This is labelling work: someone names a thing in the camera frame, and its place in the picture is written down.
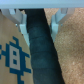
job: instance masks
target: floor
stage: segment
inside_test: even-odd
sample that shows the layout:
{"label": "floor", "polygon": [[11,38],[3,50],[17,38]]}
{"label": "floor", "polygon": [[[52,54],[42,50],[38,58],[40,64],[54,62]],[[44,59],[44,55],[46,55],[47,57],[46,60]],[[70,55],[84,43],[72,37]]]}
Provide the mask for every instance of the floor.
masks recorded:
{"label": "floor", "polygon": [[[58,9],[45,9],[48,24]],[[59,26],[55,47],[65,84],[84,84],[84,8]]]}

